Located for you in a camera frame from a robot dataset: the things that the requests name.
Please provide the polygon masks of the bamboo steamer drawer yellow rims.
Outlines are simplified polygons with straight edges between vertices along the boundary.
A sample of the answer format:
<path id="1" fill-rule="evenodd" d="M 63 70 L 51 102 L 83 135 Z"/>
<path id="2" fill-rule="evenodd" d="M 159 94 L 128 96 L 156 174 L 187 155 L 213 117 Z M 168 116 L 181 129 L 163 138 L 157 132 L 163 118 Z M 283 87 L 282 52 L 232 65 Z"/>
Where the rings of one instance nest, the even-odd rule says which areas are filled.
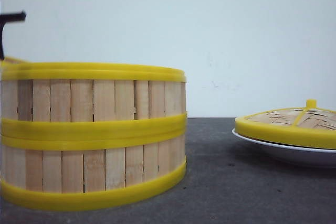
<path id="1" fill-rule="evenodd" d="M 157 143 L 184 134 L 184 72 L 112 63 L 3 63 L 7 145 L 79 150 Z"/>

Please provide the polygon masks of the woven bamboo steamer lid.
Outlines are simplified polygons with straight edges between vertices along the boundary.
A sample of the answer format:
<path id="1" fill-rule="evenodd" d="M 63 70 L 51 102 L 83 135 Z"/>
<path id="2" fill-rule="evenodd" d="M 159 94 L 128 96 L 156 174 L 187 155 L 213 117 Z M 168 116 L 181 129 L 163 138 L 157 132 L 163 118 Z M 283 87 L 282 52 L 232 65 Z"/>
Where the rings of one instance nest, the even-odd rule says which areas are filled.
<path id="1" fill-rule="evenodd" d="M 273 109 L 235 119 L 234 131 L 263 142 L 335 150 L 335 111 L 317 106 Z"/>

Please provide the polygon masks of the white ceramic plate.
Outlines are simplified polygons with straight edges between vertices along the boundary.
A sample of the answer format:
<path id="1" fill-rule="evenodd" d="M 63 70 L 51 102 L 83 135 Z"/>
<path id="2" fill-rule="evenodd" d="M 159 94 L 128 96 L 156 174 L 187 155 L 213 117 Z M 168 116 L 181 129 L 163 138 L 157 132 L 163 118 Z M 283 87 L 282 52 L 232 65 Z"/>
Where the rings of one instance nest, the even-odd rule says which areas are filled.
<path id="1" fill-rule="evenodd" d="M 232 133 L 246 143 L 251 144 L 272 158 L 297 166 L 315 168 L 335 168 L 335 150 L 298 147 L 279 143 L 271 143 L 242 136 L 232 129 Z"/>

